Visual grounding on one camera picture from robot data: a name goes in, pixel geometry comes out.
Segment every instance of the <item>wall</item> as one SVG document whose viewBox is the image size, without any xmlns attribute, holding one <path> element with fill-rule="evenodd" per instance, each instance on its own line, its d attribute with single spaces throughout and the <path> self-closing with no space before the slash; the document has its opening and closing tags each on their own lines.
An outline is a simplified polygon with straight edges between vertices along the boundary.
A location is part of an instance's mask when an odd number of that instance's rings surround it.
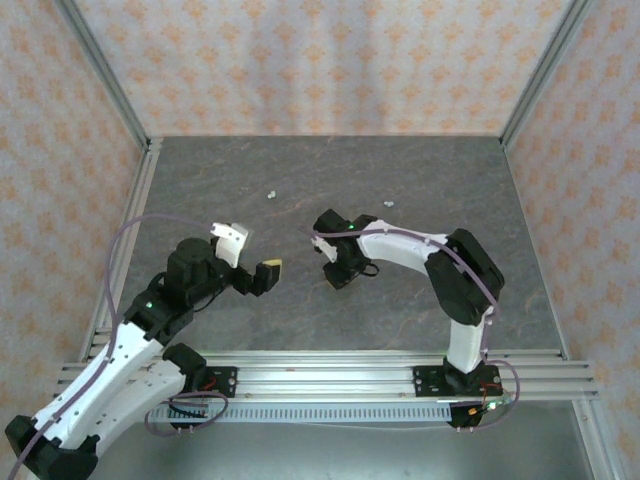
<svg viewBox="0 0 640 480">
<path fill-rule="evenodd" d="M 596 362 L 640 472 L 640 9 L 596 1 L 509 154 L 576 357 Z"/>
<path fill-rule="evenodd" d="M 78 1 L 151 135 L 498 135 L 569 3 Z"/>
<path fill-rule="evenodd" d="M 49 0 L 0 3 L 0 425 L 77 361 L 140 152 Z M 15 456 L 0 435 L 0 475 Z"/>
</svg>

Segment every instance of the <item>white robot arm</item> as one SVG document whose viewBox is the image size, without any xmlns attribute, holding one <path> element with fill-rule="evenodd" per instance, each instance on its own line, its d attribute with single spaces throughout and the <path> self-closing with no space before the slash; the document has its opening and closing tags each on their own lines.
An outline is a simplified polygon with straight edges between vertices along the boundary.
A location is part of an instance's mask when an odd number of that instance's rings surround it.
<svg viewBox="0 0 640 480">
<path fill-rule="evenodd" d="M 238 265 L 248 231 L 239 225 L 215 223 L 208 242 L 188 238 L 169 256 L 167 271 L 158 274 L 138 294 L 118 326 L 113 354 L 108 345 L 71 385 L 33 417 L 16 416 L 5 433 L 20 455 L 29 441 L 54 414 L 81 389 L 100 365 L 98 379 L 42 433 L 26 457 L 25 465 L 47 480 L 86 480 L 107 448 L 146 412 L 181 392 L 200 390 L 206 362 L 184 344 L 167 344 L 194 316 L 194 305 L 213 301 L 227 287 L 243 295 L 268 292 L 280 277 L 281 262 L 256 266 L 255 275 Z M 130 377 L 164 350 L 162 360 L 133 383 Z"/>
<path fill-rule="evenodd" d="M 349 222 L 333 210 L 323 213 L 313 228 L 312 243 L 329 258 L 324 272 L 336 289 L 360 274 L 367 275 L 375 260 L 411 268 L 431 280 L 442 309 L 451 318 L 445 372 L 456 393 L 468 392 L 482 364 L 482 335 L 494 307 L 443 249 L 459 255 L 497 299 L 504 277 L 475 237 L 462 229 L 451 235 L 415 232 L 369 215 Z"/>
</svg>

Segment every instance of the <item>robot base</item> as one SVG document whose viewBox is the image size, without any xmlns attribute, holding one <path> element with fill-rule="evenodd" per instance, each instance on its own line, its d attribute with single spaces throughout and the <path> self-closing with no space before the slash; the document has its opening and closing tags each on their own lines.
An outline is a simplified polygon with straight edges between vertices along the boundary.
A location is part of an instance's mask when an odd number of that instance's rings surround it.
<svg viewBox="0 0 640 480">
<path fill-rule="evenodd" d="M 483 385 L 487 385 L 486 396 L 502 395 L 498 367 L 480 362 L 473 371 L 464 374 L 452 367 L 445 358 L 442 365 L 421 365 L 413 368 L 416 397 L 482 397 L 485 395 Z"/>
<path fill-rule="evenodd" d="M 5 429 L 11 448 L 20 455 L 36 434 L 32 420 L 24 415 L 16 416 Z M 95 446 L 98 437 L 87 437 L 76 450 L 60 448 L 56 439 L 40 438 L 33 453 L 24 462 L 38 478 L 47 480 L 85 480 L 98 464 Z"/>
</svg>

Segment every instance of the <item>gray marble floor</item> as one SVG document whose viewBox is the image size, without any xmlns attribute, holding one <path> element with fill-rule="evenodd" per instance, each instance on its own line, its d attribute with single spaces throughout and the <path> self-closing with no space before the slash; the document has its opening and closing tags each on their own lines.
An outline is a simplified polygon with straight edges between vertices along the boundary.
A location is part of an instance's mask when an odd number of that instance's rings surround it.
<svg viewBox="0 0 640 480">
<path fill-rule="evenodd" d="M 506 278 L 490 347 L 560 347 L 505 156 L 497 139 L 473 137 L 165 139 L 146 212 L 242 223 L 253 230 L 245 266 L 284 262 L 269 294 L 229 290 L 178 339 L 199 350 L 445 350 L 449 322 L 426 277 L 381 263 L 378 277 L 343 290 L 325 282 L 324 258 L 296 227 L 310 228 L 327 208 L 428 233 L 472 231 Z M 188 236 L 206 233 L 141 226 L 121 310 Z"/>
</svg>

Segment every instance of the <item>wire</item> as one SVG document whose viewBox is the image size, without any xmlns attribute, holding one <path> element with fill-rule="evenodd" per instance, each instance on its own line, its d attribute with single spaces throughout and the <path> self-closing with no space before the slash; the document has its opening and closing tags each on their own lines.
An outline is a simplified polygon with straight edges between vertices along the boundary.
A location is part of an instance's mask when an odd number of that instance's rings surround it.
<svg viewBox="0 0 640 480">
<path fill-rule="evenodd" d="M 487 384 L 486 383 L 481 383 L 480 385 L 482 386 L 482 390 L 484 391 L 483 395 L 482 395 L 482 407 L 481 408 L 484 408 L 484 406 L 486 405 L 486 402 L 487 402 Z"/>
<path fill-rule="evenodd" d="M 216 383 L 218 382 L 218 379 L 216 377 L 213 377 L 213 380 L 211 380 L 209 383 L 207 383 L 206 385 L 204 385 L 202 387 L 203 390 L 209 390 L 210 388 L 215 387 Z"/>
<path fill-rule="evenodd" d="M 157 290 L 160 285 L 160 280 L 162 280 L 165 276 L 166 272 L 160 272 L 155 277 L 151 279 L 149 285 L 147 285 L 147 289 Z"/>
<path fill-rule="evenodd" d="M 502 385 L 500 385 L 499 383 L 483 383 L 482 384 L 483 387 L 495 387 L 495 388 L 501 388 L 502 390 L 507 390 L 506 388 L 504 388 Z"/>
<path fill-rule="evenodd" d="M 194 397 L 203 397 L 203 396 L 221 398 L 222 400 L 224 400 L 224 407 L 222 407 L 222 409 L 215 416 L 211 417 L 206 422 L 202 422 L 196 425 L 195 427 L 191 425 L 188 430 L 189 430 L 189 433 L 193 433 L 196 430 L 201 430 L 203 428 L 208 427 L 209 425 L 214 423 L 216 420 L 218 420 L 222 415 L 224 415 L 224 412 L 226 412 L 227 408 L 229 407 L 229 399 L 225 395 L 219 392 L 205 392 L 205 391 L 179 393 L 178 395 L 174 395 L 173 397 L 170 397 L 168 400 L 165 400 L 161 404 L 165 404 L 165 405 L 168 404 L 169 406 L 171 406 L 173 400 L 176 400 L 178 398 L 194 398 Z M 183 403 L 182 405 L 198 406 L 198 404 L 189 404 L 189 403 Z M 177 430 L 162 431 L 162 430 L 156 429 L 155 427 L 152 427 L 151 422 L 149 422 L 150 413 L 151 412 L 147 412 L 146 415 L 144 416 L 144 426 L 149 431 L 149 433 L 159 437 L 175 437 L 176 435 L 182 434 L 181 428 L 178 428 Z"/>
<path fill-rule="evenodd" d="M 198 313 L 201 312 L 202 310 L 204 310 L 205 308 L 207 308 L 209 305 L 211 305 L 213 303 L 213 301 L 216 299 L 215 295 L 211 295 L 211 298 L 209 299 L 209 301 L 207 302 L 207 304 L 204 307 L 200 307 L 197 310 L 194 310 L 193 313 Z"/>
<path fill-rule="evenodd" d="M 113 252 L 114 252 L 114 250 L 116 248 L 116 244 L 118 243 L 118 240 L 120 240 L 120 237 L 122 237 L 122 235 L 129 228 L 131 228 L 133 225 L 135 225 L 137 223 L 142 222 L 143 220 L 148 220 L 148 219 L 151 219 L 151 218 L 160 218 L 160 219 L 163 219 L 163 220 L 171 220 L 171 221 L 178 222 L 178 223 L 183 223 L 183 224 L 186 224 L 186 225 L 192 225 L 192 226 L 195 226 L 195 227 L 200 227 L 200 228 L 205 229 L 208 232 L 211 231 L 211 225 L 210 224 L 203 224 L 203 223 L 195 222 L 193 220 L 182 218 L 182 217 L 180 217 L 178 215 L 170 215 L 170 214 L 166 214 L 166 213 L 148 213 L 148 214 L 145 214 L 145 215 L 141 215 L 139 217 L 132 218 L 128 222 L 125 222 L 118 229 L 118 231 L 116 231 L 116 233 L 111 237 L 111 240 L 109 241 L 109 246 L 108 246 L 108 249 L 107 249 L 108 253 L 107 253 L 106 260 L 105 260 L 104 275 L 103 275 L 104 290 L 105 290 L 104 294 L 105 294 L 105 297 L 106 297 L 106 300 L 107 300 L 107 307 L 109 308 L 109 315 L 111 316 L 111 335 L 109 337 L 109 343 L 107 344 L 107 351 L 105 353 L 103 361 L 100 363 L 100 365 L 98 365 L 98 368 L 87 379 L 87 381 L 84 383 L 84 385 L 82 385 L 78 389 L 78 391 L 71 396 L 71 398 L 69 398 L 66 402 L 64 402 L 63 405 L 58 410 L 56 410 L 54 412 L 54 414 L 51 416 L 51 418 L 42 427 L 40 427 L 40 429 L 35 433 L 35 435 L 33 437 L 31 437 L 31 440 L 29 440 L 27 445 L 24 447 L 24 450 L 22 450 L 22 453 L 18 456 L 18 459 L 16 460 L 16 463 L 13 465 L 13 468 L 9 472 L 9 476 L 7 477 L 7 480 L 14 480 L 16 478 L 16 476 L 18 475 L 18 470 L 20 469 L 22 464 L 25 462 L 25 460 L 29 456 L 29 453 L 31 453 L 31 450 L 33 450 L 33 447 L 36 445 L 38 440 L 40 440 L 44 436 L 44 434 L 47 432 L 47 430 L 49 430 L 49 428 L 51 428 L 51 426 L 54 423 L 56 423 L 62 417 L 62 415 L 67 410 L 69 410 L 71 408 L 71 406 L 73 406 L 74 403 L 76 403 L 80 398 L 82 398 L 82 396 L 85 393 L 87 393 L 87 391 L 89 391 L 89 389 L 96 383 L 96 381 L 100 378 L 100 376 L 102 375 L 104 370 L 109 365 L 109 360 L 111 359 L 111 356 L 113 355 L 113 351 L 116 348 L 117 330 L 118 330 L 118 326 L 120 325 L 120 319 L 118 318 L 118 314 L 116 312 L 115 302 L 113 300 L 113 294 L 111 292 L 111 276 L 112 276 L 112 267 L 113 267 L 112 266 L 112 263 L 113 263 Z"/>
<path fill-rule="evenodd" d="M 373 272 L 367 272 L 367 268 L 369 267 L 373 268 Z M 375 263 L 369 262 L 369 264 L 367 264 L 367 266 L 364 267 L 364 270 L 360 272 L 360 275 L 364 275 L 365 277 L 375 277 L 379 273 L 380 273 L 380 267 L 378 267 Z"/>
<path fill-rule="evenodd" d="M 496 298 L 491 294 L 489 289 L 482 282 L 482 280 L 480 280 L 480 277 L 478 277 L 476 272 L 473 271 L 473 269 L 467 264 L 467 262 L 465 262 L 462 259 L 462 257 L 460 257 L 460 255 L 458 255 L 453 249 L 447 247 L 443 243 L 438 242 L 437 240 L 434 240 L 429 235 L 420 234 L 420 233 L 412 232 L 412 231 L 409 231 L 409 230 L 402 230 L 400 228 L 372 228 L 370 230 L 357 230 L 357 231 L 350 230 L 350 231 L 340 232 L 340 233 L 322 233 L 322 232 L 318 232 L 318 231 L 315 231 L 315 230 L 312 231 L 312 232 L 309 232 L 304 227 L 298 227 L 298 230 L 301 230 L 302 232 L 307 233 L 307 234 L 311 233 L 311 237 L 312 238 L 313 237 L 343 238 L 343 237 L 360 237 L 360 236 L 365 236 L 365 235 L 380 235 L 380 234 L 383 234 L 383 235 L 388 235 L 388 234 L 401 235 L 401 236 L 404 236 L 404 237 L 413 238 L 414 240 L 419 240 L 421 242 L 425 242 L 428 245 L 433 245 L 434 247 L 437 247 L 438 249 L 442 250 L 447 255 L 449 255 L 451 258 L 453 258 L 456 261 L 456 263 L 458 263 L 458 265 L 460 265 L 460 267 L 465 271 L 465 273 L 467 275 L 469 275 L 469 277 L 474 281 L 474 283 L 478 286 L 480 291 L 487 298 L 487 300 L 489 301 L 491 306 L 493 306 L 493 312 L 492 312 L 491 316 L 495 316 L 497 319 L 499 319 L 501 314 L 502 314 L 502 310 L 500 309 L 500 305 L 498 305 L 498 301 L 496 300 Z M 488 341 L 488 331 L 489 331 L 489 327 L 490 326 L 491 326 L 491 322 L 485 322 L 485 326 L 484 326 L 484 329 L 482 331 L 482 339 L 480 341 L 480 354 L 481 354 L 482 359 L 484 360 L 486 365 L 500 364 L 500 365 L 504 365 L 504 366 L 508 367 L 511 370 L 511 372 L 513 373 L 513 378 L 514 378 L 515 384 L 516 384 L 516 392 L 515 392 L 515 397 L 513 399 L 511 408 L 509 408 L 509 410 L 507 410 L 507 413 L 505 413 L 503 416 L 501 416 L 498 420 L 496 420 L 494 422 L 491 422 L 488 425 L 483 425 L 481 427 L 471 427 L 471 428 L 469 428 L 469 431 L 483 430 L 483 429 L 495 426 L 495 425 L 497 425 L 499 423 L 502 423 L 507 417 L 509 417 L 511 415 L 511 413 L 515 409 L 516 405 L 518 404 L 518 401 L 520 400 L 520 377 L 518 376 L 518 373 L 516 372 L 516 369 L 513 367 L 513 365 L 511 365 L 506 360 L 491 360 L 491 361 L 488 360 L 488 357 L 487 357 L 487 351 L 488 351 L 488 349 L 487 349 L 487 341 Z"/>
<path fill-rule="evenodd" d="M 175 413 L 178 413 L 180 415 L 184 415 L 185 417 L 191 417 L 191 418 L 207 418 L 206 415 L 204 415 L 203 413 L 197 413 L 197 412 L 190 412 L 188 410 L 182 410 L 181 408 L 176 407 L 173 403 L 169 404 L 169 409 L 174 411 Z"/>
<path fill-rule="evenodd" d="M 378 431 L 388 431 L 388 432 L 421 432 L 421 431 L 425 431 L 425 430 L 439 430 L 439 429 L 446 429 L 449 430 L 449 426 L 448 425 L 442 425 L 441 423 L 433 423 L 433 426 L 424 426 L 424 425 L 419 425 L 417 427 L 383 427 L 383 426 L 373 426 L 373 425 L 354 425 L 354 424 L 340 424 L 340 423 L 315 423 L 315 422 L 306 422 L 306 423 L 302 423 L 302 422 L 290 422 L 287 423 L 286 425 L 300 425 L 300 426 L 304 426 L 304 425 L 309 425 L 311 427 L 333 427 L 333 428 L 347 428 L 347 429 L 351 429 L 351 430 L 378 430 Z"/>
</svg>

